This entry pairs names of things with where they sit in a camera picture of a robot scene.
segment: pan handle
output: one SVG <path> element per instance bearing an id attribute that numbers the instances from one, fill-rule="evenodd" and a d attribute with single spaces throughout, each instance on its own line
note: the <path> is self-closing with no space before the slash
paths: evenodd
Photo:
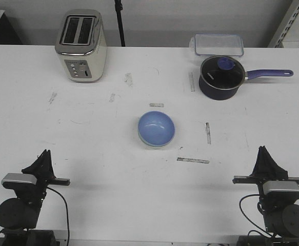
<path id="1" fill-rule="evenodd" d="M 274 69 L 260 69 L 252 70 L 247 72 L 247 79 L 253 79 L 262 76 L 282 76 L 290 77 L 293 76 L 292 70 L 274 70 Z"/>

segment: table surface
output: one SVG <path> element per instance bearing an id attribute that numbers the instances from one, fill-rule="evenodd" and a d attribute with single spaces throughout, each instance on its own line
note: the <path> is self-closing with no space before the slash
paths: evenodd
<path id="1" fill-rule="evenodd" d="M 1 179 L 50 149 L 55 175 L 71 180 L 52 187 L 68 202 L 72 239 L 235 243 L 254 229 L 238 202 L 257 188 L 232 179 L 251 174 L 259 146 L 299 177 L 299 49 L 248 48 L 240 61 L 294 76 L 256 78 L 216 101 L 200 91 L 201 60 L 187 48 L 109 47 L 103 77 L 82 84 L 52 46 L 0 46 L 0 204 L 15 197 Z M 137 135 L 152 110 L 176 127 L 160 149 Z M 244 210 L 264 226 L 256 203 Z M 37 229 L 66 237 L 64 203 L 51 191 Z"/>

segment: silver toaster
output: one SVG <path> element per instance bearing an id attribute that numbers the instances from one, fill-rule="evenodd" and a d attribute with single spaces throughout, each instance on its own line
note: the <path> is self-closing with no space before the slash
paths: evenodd
<path id="1" fill-rule="evenodd" d="M 103 72 L 107 56 L 103 20 L 90 9 L 66 13 L 55 44 L 67 76 L 76 82 L 93 82 Z"/>

